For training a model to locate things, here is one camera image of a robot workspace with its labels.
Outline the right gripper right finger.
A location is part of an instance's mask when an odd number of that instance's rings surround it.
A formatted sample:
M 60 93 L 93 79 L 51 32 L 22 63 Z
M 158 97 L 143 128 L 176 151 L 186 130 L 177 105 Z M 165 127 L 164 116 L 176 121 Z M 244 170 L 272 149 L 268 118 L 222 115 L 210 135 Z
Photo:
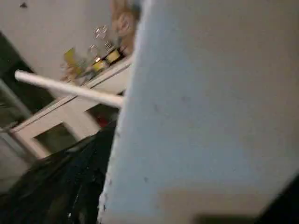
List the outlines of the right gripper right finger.
M 299 223 L 299 175 L 271 202 L 256 220 L 257 224 Z

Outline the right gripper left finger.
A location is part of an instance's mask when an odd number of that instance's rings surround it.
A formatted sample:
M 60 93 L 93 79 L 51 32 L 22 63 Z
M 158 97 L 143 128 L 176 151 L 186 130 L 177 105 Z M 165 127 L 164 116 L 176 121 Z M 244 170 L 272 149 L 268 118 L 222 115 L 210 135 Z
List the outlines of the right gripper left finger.
M 53 216 L 55 224 L 96 224 L 98 199 L 103 190 L 105 174 L 99 168 L 79 173 L 59 196 Z

